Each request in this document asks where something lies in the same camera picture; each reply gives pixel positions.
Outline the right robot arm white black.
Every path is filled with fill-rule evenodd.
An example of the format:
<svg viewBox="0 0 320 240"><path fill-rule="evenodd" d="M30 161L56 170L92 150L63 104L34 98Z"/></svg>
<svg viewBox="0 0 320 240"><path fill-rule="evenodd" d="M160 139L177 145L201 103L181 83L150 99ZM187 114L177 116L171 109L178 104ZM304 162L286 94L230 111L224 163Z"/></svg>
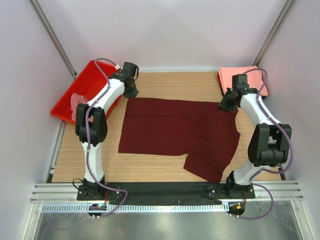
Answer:
<svg viewBox="0 0 320 240"><path fill-rule="evenodd" d="M243 197L253 191L252 180L262 172L292 162L292 128L282 124L263 103L260 92L251 88L247 73L232 76L232 86L224 94L219 108L236 112L242 108L255 126L247 148L248 159L226 179L225 192L231 198Z"/></svg>

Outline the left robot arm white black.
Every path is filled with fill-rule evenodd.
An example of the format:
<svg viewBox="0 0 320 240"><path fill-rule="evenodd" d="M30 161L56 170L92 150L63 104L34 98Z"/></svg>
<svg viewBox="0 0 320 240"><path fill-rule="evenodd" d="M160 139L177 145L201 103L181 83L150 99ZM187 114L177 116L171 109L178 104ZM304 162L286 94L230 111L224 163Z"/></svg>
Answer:
<svg viewBox="0 0 320 240"><path fill-rule="evenodd" d="M105 173L102 165L102 146L108 134L106 113L120 96L134 98L139 91L136 79L139 67L132 62L124 62L122 67L114 66L115 72L107 76L98 61L93 61L106 80L105 86L88 103L80 103L76 108L75 134L82 144L85 157L85 175L78 187L77 200L102 200L108 188L105 185Z"/></svg>

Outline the dark maroon t shirt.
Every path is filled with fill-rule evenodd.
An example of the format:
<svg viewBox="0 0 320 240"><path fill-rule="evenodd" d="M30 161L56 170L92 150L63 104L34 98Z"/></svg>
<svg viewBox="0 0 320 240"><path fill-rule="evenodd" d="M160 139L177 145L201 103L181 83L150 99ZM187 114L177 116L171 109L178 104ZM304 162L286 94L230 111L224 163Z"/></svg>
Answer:
<svg viewBox="0 0 320 240"><path fill-rule="evenodd" d="M127 101L119 153L187 155L183 168L219 183L238 148L237 112L218 102L159 98Z"/></svg>

